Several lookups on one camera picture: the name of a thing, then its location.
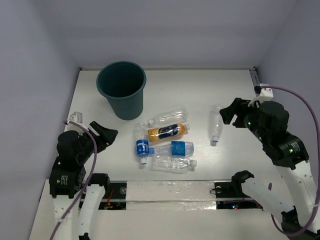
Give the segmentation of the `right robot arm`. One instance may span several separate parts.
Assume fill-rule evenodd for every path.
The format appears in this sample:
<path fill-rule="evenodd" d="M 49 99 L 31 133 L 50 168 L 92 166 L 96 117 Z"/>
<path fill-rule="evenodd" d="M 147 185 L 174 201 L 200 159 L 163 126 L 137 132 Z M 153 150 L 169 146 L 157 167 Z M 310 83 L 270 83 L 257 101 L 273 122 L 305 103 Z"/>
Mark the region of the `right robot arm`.
<path fill-rule="evenodd" d="M 235 98 L 219 113 L 224 124 L 246 128 L 261 142 L 262 150 L 286 183 L 293 204 L 259 184 L 247 170 L 235 173 L 221 192 L 245 195 L 258 202 L 271 213 L 273 221 L 281 224 L 278 230 L 290 240 L 318 240 L 320 192 L 311 174 L 304 143 L 287 131 L 288 111 L 275 101 L 260 103 Z"/>

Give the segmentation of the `crushed bottle blue label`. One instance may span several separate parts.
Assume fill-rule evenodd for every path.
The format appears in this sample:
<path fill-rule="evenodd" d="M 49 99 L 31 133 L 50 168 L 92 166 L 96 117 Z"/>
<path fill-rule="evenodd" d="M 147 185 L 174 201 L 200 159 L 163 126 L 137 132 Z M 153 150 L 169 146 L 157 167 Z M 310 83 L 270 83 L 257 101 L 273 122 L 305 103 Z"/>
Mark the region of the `crushed bottle blue label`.
<path fill-rule="evenodd" d="M 138 157 L 141 167 L 145 168 L 148 163 L 148 158 L 152 156 L 149 144 L 149 134 L 147 126 L 143 122 L 139 122 L 134 127 L 134 138 L 136 147 L 136 156 Z"/>

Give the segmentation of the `blue label water bottle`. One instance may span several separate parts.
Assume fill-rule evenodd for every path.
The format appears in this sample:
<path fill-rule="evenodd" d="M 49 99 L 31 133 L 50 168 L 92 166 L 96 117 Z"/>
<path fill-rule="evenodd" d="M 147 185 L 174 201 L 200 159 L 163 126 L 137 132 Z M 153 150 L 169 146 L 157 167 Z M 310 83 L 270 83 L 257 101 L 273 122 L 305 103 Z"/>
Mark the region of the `blue label water bottle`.
<path fill-rule="evenodd" d="M 149 147 L 148 153 L 157 156 L 190 157 L 194 154 L 194 144 L 189 141 L 171 141 L 169 144 Z"/>

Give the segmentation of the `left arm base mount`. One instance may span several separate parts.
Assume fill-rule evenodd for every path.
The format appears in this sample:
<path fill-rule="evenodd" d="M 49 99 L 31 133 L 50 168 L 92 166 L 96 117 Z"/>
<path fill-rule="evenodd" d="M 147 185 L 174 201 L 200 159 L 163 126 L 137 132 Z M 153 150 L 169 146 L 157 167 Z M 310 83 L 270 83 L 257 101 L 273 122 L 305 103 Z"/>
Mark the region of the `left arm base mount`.
<path fill-rule="evenodd" d="M 89 181 L 91 184 L 99 184 L 105 188 L 98 209 L 99 210 L 125 210 L 127 201 L 127 182 L 126 181 L 110 181 L 107 173 L 94 173 Z"/>

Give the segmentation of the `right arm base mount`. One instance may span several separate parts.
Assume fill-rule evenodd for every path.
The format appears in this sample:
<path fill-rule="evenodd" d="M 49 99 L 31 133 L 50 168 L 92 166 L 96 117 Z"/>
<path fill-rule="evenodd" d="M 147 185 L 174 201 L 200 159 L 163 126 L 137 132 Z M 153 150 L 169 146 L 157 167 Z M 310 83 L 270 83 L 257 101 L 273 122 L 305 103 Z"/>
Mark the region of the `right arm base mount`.
<path fill-rule="evenodd" d="M 250 178 L 255 176 L 248 170 L 243 170 L 235 173 L 229 181 L 218 181 L 214 183 L 214 187 L 209 191 L 210 194 L 215 195 L 219 200 L 219 205 L 231 205 L 234 210 L 239 209 L 241 203 L 254 203 L 255 208 L 263 209 L 263 207 L 248 195 L 245 195 L 242 190 L 242 184 Z"/>

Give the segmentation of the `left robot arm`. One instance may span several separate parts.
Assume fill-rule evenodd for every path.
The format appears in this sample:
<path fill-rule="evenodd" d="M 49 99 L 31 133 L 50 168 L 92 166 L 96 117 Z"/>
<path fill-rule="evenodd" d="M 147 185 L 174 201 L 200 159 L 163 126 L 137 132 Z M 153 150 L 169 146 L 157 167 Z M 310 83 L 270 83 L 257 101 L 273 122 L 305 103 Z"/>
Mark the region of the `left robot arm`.
<path fill-rule="evenodd" d="M 118 131 L 92 121 L 90 128 L 68 120 L 69 129 L 58 136 L 58 156 L 49 176 L 49 194 L 54 207 L 52 240 L 90 240 L 102 198 L 111 191 L 106 173 L 86 172 L 90 157 L 113 144 Z"/>

